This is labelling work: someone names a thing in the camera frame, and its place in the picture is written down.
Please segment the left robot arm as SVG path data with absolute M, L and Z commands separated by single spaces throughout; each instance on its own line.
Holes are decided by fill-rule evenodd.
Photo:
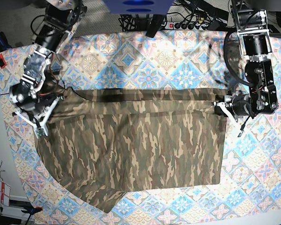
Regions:
M 245 86 L 249 93 L 236 92 L 226 95 L 215 102 L 215 113 L 234 119 L 243 116 L 255 118 L 258 114 L 272 114 L 279 104 L 274 84 L 273 68 L 269 54 L 272 47 L 267 27 L 267 15 L 264 9 L 254 9 L 244 0 L 233 0 L 231 12 L 235 23 L 241 54 L 249 59 L 245 65 L 245 77 L 240 78 L 228 60 L 228 40 L 233 33 L 229 31 L 224 39 L 224 61 L 230 74 Z

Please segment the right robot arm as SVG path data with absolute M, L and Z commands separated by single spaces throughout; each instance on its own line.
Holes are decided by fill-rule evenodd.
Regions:
M 52 55 L 60 53 L 73 37 L 86 11 L 81 0 L 47 2 L 42 22 L 32 29 L 36 48 L 24 61 L 20 82 L 9 89 L 10 100 L 20 117 L 38 123 L 58 98 L 54 91 L 41 92 L 46 80 L 45 70 L 51 64 Z

